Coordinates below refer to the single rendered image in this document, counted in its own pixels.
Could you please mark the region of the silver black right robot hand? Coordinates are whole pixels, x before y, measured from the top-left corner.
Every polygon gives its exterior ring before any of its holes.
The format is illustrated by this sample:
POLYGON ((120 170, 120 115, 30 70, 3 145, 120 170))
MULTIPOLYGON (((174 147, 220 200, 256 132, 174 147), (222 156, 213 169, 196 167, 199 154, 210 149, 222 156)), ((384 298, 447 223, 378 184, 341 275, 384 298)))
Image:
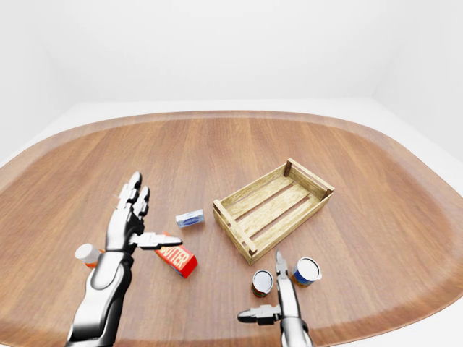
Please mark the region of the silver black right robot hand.
POLYGON ((301 319, 301 311, 294 285, 288 276, 286 260, 279 250, 276 251, 276 285, 278 289, 279 304, 262 305, 240 312, 237 315, 239 322, 257 323, 258 325, 273 325, 279 320, 288 318, 301 319))

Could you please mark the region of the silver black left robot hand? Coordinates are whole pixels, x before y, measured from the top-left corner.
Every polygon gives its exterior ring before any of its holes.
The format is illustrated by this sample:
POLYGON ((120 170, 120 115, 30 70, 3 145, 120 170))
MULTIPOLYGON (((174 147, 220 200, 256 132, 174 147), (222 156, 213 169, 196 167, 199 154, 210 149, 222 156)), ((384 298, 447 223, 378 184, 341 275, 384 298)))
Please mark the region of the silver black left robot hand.
POLYGON ((179 237, 144 232, 143 218, 148 214, 150 190, 141 185, 142 175, 136 171, 122 187, 107 227, 106 251, 132 254, 136 247, 155 250, 182 245, 179 237))

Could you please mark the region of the wooden slat tray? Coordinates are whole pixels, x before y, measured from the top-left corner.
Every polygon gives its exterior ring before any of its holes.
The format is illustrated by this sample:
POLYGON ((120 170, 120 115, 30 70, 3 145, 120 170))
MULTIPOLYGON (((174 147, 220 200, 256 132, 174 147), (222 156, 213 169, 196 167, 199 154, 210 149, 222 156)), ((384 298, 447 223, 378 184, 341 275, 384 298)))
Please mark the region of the wooden slat tray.
POLYGON ((293 159, 222 200, 213 214, 249 265, 316 214, 335 188, 293 159))

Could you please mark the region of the red green label tin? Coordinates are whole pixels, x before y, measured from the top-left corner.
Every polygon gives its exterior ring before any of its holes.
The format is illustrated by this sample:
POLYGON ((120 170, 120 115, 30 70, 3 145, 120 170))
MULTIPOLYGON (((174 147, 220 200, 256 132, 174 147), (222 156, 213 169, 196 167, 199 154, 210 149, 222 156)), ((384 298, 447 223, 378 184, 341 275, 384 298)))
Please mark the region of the red green label tin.
POLYGON ((252 278, 251 289, 253 294, 263 298, 271 292, 272 288, 273 276, 267 270, 258 270, 252 278))

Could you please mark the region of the blue orange label tin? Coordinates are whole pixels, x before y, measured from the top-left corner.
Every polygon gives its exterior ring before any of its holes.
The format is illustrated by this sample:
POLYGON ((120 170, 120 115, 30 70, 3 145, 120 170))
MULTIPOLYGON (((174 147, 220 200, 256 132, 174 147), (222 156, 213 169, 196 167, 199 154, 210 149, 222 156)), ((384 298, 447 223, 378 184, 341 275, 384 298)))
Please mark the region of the blue orange label tin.
POLYGON ((308 287, 321 278, 318 263, 309 257, 300 258, 292 270, 292 280, 301 287, 308 287))

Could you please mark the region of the orange bottle with white cap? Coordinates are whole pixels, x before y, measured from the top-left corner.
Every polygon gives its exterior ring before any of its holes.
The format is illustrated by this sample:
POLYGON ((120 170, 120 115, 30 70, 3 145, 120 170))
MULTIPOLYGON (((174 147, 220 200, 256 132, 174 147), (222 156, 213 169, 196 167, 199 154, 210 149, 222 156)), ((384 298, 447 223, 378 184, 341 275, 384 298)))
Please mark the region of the orange bottle with white cap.
POLYGON ((75 258, 84 262, 89 268, 95 268, 98 264, 100 254, 104 253, 103 249, 99 249, 92 244, 83 244, 75 251, 75 258))

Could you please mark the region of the red butter box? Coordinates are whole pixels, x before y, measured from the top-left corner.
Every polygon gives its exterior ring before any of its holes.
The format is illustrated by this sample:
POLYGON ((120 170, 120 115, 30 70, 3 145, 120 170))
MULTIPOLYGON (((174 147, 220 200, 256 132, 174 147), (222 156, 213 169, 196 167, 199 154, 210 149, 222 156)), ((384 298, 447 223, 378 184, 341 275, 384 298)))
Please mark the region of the red butter box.
POLYGON ((183 278, 188 278, 198 265, 196 256, 183 245, 161 247, 155 253, 183 278))

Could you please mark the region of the small blue white box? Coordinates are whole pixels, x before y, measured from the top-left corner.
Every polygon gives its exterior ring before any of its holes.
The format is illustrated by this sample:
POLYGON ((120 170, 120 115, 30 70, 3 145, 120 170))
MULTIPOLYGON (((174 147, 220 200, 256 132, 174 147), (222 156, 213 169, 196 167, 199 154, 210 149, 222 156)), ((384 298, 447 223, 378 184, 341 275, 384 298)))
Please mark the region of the small blue white box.
POLYGON ((204 213, 202 209, 176 216, 176 222, 180 228, 191 226, 196 223, 202 223, 204 221, 205 221, 205 218, 204 218, 204 213))

